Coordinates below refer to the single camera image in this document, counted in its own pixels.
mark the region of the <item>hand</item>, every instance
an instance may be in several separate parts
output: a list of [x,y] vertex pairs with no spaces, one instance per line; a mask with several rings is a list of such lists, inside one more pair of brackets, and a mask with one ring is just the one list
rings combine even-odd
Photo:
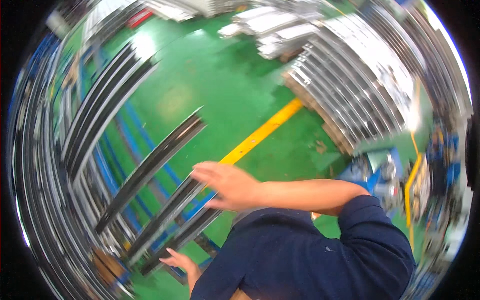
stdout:
[[187,273],[199,271],[198,265],[185,254],[176,252],[173,249],[167,248],[167,251],[172,255],[169,258],[159,258],[158,260],[171,267],[180,267],[185,269]]
[[193,166],[191,176],[218,192],[220,199],[208,201],[206,207],[240,211],[262,206],[261,183],[240,168],[206,161]]

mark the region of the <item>black metal bar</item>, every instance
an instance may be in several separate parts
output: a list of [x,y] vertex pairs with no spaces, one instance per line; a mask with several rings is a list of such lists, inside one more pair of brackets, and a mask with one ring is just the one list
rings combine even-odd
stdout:
[[150,245],[167,229],[171,221],[205,187],[191,177],[187,177],[175,190],[159,213],[150,220],[127,252],[128,265],[134,264]]
[[112,75],[110,81],[102,87],[102,91],[98,97],[94,101],[91,101],[88,112],[84,114],[80,121],[81,123],[76,124],[75,131],[72,134],[72,139],[70,141],[70,151],[64,159],[67,169],[72,167],[76,157],[75,155],[78,153],[78,149],[82,144],[82,140],[84,139],[88,128],[94,121],[95,116],[99,113],[101,107],[104,105],[109,96],[116,92],[117,86],[126,80],[125,77],[128,76],[127,74],[129,74],[131,69],[135,67],[136,62],[137,59],[133,56],[133,54],[130,54],[127,60],[124,61],[124,64],[115,71],[115,74]]
[[162,263],[159,258],[167,258],[170,254],[167,248],[178,250],[189,241],[193,240],[198,234],[200,234],[210,223],[212,223],[217,216],[222,213],[221,210],[212,208],[202,208],[196,213],[190,220],[180,228],[180,231],[174,238],[170,239],[162,246],[150,259],[143,265],[141,269],[142,275],[147,275],[152,272]]
[[93,119],[92,124],[87,129],[86,135],[82,140],[81,146],[73,160],[73,165],[70,168],[69,174],[76,181],[78,174],[85,167],[87,159],[91,155],[98,139],[103,131],[117,114],[123,103],[130,97],[137,89],[143,80],[145,80],[156,69],[156,64],[152,65],[150,60],[144,62],[127,81],[121,85],[117,93],[111,98],[111,101],[106,101],[103,108],[97,113]]
[[127,59],[127,57],[132,53],[131,44],[125,45],[117,55],[110,61],[110,63],[103,69],[103,71],[98,76],[95,83],[92,85],[90,90],[88,91],[85,100],[82,102],[81,106],[78,108],[75,118],[70,126],[70,130],[68,131],[67,138],[63,144],[61,159],[62,161],[68,158],[71,155],[72,151],[72,143],[76,139],[78,135],[78,131],[81,128],[81,124],[85,117],[90,112],[90,107],[93,102],[98,98],[105,85],[111,81],[112,77],[118,71],[118,68],[122,65],[122,63]]
[[111,219],[128,204],[154,174],[168,162],[189,140],[199,133],[206,124],[195,111],[179,127],[172,131],[135,169],[120,187],[119,192],[100,218],[95,230],[102,232]]
[[[130,147],[118,120],[115,120],[115,125],[120,134],[121,139],[123,140],[124,144],[127,147],[130,157],[135,162],[135,164],[140,165],[142,162],[140,158],[137,157],[135,153],[133,153],[132,148]],[[167,203],[167,199],[163,195],[162,191],[159,189],[158,185],[155,184],[154,180],[151,179],[147,183],[147,185],[150,188],[150,191],[152,192],[152,194],[157,198],[157,200],[162,204],[162,206],[165,205]],[[178,215],[175,218],[175,223],[177,223],[177,225],[181,227],[183,224],[185,224],[185,219],[182,217],[182,215]],[[209,238],[205,234],[200,233],[200,235],[195,238],[195,242],[200,246],[200,248],[202,248],[205,252],[207,252],[211,257],[215,257],[217,255],[217,250],[215,249],[215,247],[212,246],[212,243],[209,241]]]

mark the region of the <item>green floor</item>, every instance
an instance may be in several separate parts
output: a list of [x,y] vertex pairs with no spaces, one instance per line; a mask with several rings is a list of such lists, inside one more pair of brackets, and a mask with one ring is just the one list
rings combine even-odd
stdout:
[[[140,85],[131,96],[130,104],[139,115],[145,130],[155,144],[162,141],[194,110],[203,106],[200,115],[208,126],[183,147],[168,163],[180,179],[191,171],[192,165],[204,160],[220,160],[248,135],[260,127],[295,96],[281,84],[279,75],[284,65],[277,60],[262,59],[250,36],[220,39],[217,30],[230,23],[232,14],[212,19],[190,20],[178,24],[155,16],[134,30],[124,28],[105,46],[111,57],[128,41],[133,41],[142,52],[156,52],[158,69]],[[79,47],[77,35],[67,43],[73,49]],[[92,72],[93,66],[87,69]],[[421,90],[423,120],[427,120],[415,137],[419,149],[425,149],[430,128],[431,108],[428,98]],[[142,155],[150,150],[122,108],[123,116],[134,135]],[[259,180],[303,180],[331,178],[345,168],[350,158],[342,156],[331,139],[322,130],[323,120],[304,108],[264,141],[244,156],[237,166],[245,169]],[[131,159],[125,144],[114,124],[109,125],[106,135],[126,174],[136,164]],[[317,152],[317,141],[327,146],[324,153]],[[397,145],[404,165],[416,158],[410,134],[400,135],[385,145]],[[108,162],[119,182],[119,173]],[[157,174],[162,186],[172,193],[176,185],[164,170]],[[140,196],[152,212],[160,204],[148,188]],[[133,201],[132,207],[142,224],[148,216]],[[225,241],[233,214],[224,212],[206,230],[205,234],[218,245]],[[396,216],[394,223],[406,236],[405,219]],[[321,216],[315,225],[327,237],[339,237],[336,218]],[[415,229],[415,256],[420,257],[422,229]],[[195,243],[189,243],[183,253],[198,263],[207,254]],[[134,274],[135,293],[138,299],[187,299],[188,288],[181,286],[164,271],[148,277]]]

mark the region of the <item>red label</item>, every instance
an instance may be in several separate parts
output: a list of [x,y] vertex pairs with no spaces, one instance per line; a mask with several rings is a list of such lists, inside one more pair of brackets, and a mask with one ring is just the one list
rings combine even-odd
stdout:
[[153,13],[144,8],[142,9],[141,11],[139,11],[135,16],[133,16],[132,18],[130,18],[128,21],[127,21],[127,26],[129,28],[135,28],[137,27],[141,22],[145,21],[146,19],[148,19],[148,17],[150,17]]

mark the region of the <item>navy blue shirt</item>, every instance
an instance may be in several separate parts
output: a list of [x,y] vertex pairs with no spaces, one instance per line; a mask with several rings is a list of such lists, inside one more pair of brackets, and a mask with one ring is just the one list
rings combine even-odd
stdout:
[[266,208],[232,229],[192,300],[399,299],[415,269],[405,235],[372,196],[350,200],[328,239],[304,211]]

